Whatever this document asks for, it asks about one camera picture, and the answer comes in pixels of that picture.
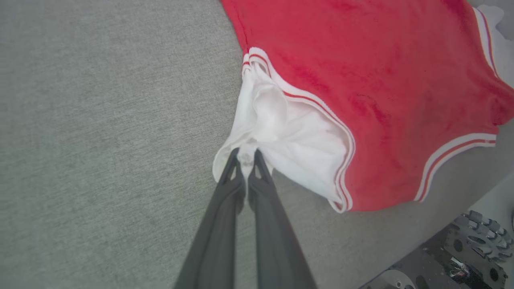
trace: white trim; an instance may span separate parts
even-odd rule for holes
[[[334,204],[331,203],[331,205],[332,205],[332,207],[334,207],[334,209],[337,212],[344,212],[344,211],[351,210],[351,208],[353,207],[352,196],[348,192],[348,189],[346,188],[346,185],[344,183],[344,173],[345,173],[345,171],[346,171],[350,161],[352,160],[352,158],[353,158],[353,156],[355,154],[355,140],[353,138],[353,135],[352,135],[351,131],[336,116],[336,114],[334,114],[334,112],[332,112],[332,110],[325,104],[325,102],[323,102],[323,100],[321,100],[316,95],[314,95],[314,94],[312,94],[310,92],[304,91],[302,89],[299,89],[297,87],[294,87],[291,84],[289,84],[287,81],[285,81],[278,74],[278,72],[275,70],[275,68],[273,67],[271,61],[268,58],[268,55],[266,54],[266,52],[264,50],[262,50],[260,48],[257,48],[257,47],[252,47],[252,48],[249,49],[249,52],[243,56],[243,63],[244,62],[250,62],[251,63],[251,62],[254,62],[254,61],[259,63],[259,64],[262,64],[265,68],[267,68],[269,70],[267,72],[269,73],[271,79],[274,82],[276,82],[277,85],[280,87],[280,89],[282,89],[284,92],[286,92],[288,94],[291,94],[291,95],[295,95],[295,96],[305,97],[305,98],[310,99],[312,101],[308,101],[308,100],[305,100],[305,99],[302,99],[302,98],[294,98],[294,97],[288,97],[289,100],[295,101],[295,102],[306,103],[306,104],[309,104],[309,105],[315,107],[322,114],[324,114],[328,119],[333,121],[339,128],[341,128],[344,133],[347,134],[348,139],[349,139],[348,153],[347,153],[346,157],[344,158],[343,164],[341,165],[341,167],[339,168],[338,172],[336,173],[336,179],[335,179],[335,184],[336,184],[337,192],[340,195],[340,198],[341,198],[341,201],[342,201],[341,205],[342,205],[343,208],[342,208],[342,210],[339,210],[339,209],[337,209],[335,207]],[[243,73],[245,73],[245,70],[248,69],[248,68],[249,67],[246,67],[246,65],[244,65],[243,66]]]
[[[466,145],[466,146],[464,146],[462,148],[458,148],[458,149],[452,151],[451,153],[449,153],[448,155],[446,155],[445,157],[443,157],[442,159],[440,159],[434,165],[432,170],[430,170],[430,168],[432,167],[434,162],[439,157],[444,155],[446,152],[452,150],[455,147],[458,147],[459,145],[462,145],[463,143],[466,143],[466,142],[469,142],[469,141],[474,141],[474,140],[476,142],[470,143],[470,144],[468,144],[468,145]],[[495,141],[496,141],[496,135],[494,135],[494,134],[474,133],[474,134],[468,134],[468,135],[464,135],[464,136],[458,137],[458,138],[453,139],[453,140],[449,141],[448,143],[444,144],[442,147],[440,147],[438,150],[436,150],[428,158],[428,161],[425,163],[425,168],[423,169],[423,177],[421,178],[421,184],[419,185],[419,189],[418,189],[418,192],[417,192],[416,197],[414,198],[414,200],[422,202],[427,197],[427,195],[428,195],[428,193],[430,191],[430,185],[432,183],[432,179],[434,178],[435,172],[447,160],[451,159],[451,157],[453,157],[453,156],[455,156],[455,155],[457,155],[457,154],[459,154],[461,152],[464,152],[466,150],[469,150],[471,148],[474,148],[474,147],[494,147],[495,146]],[[424,188],[425,188],[425,181],[426,181],[427,177],[428,177],[427,188],[424,190]]]
[[[494,75],[498,77],[493,66],[494,59],[491,59],[491,55],[493,55],[493,53],[492,51],[489,51],[489,41],[491,41],[491,49],[493,45],[492,39],[489,39],[492,38],[491,31],[488,31],[487,29],[489,25],[485,24],[485,16],[477,8],[473,8],[473,12],[475,12],[476,22],[478,23],[480,42],[482,44],[482,51],[484,52],[485,60],[487,61],[487,64],[489,64],[489,67],[491,67],[491,70],[494,73]]]

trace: white floor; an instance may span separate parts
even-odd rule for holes
[[[514,172],[507,176],[494,189],[470,207],[470,210],[481,213],[484,218],[497,221],[514,237],[512,229],[512,214],[514,212]],[[505,289],[514,289],[514,257],[506,263],[501,263],[509,276]]]

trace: gray surface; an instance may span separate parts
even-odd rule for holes
[[[0,287],[169,287],[214,189],[241,50],[217,0],[3,0]],[[501,180],[496,149],[436,175],[422,204],[338,215],[274,176],[319,288],[356,288]],[[238,220],[239,288],[255,288],[253,215]]]

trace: red fabric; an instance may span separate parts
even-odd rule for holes
[[[432,153],[514,116],[514,91],[488,66],[464,0],[222,3],[244,53],[263,49],[351,130],[352,210],[413,200]]]

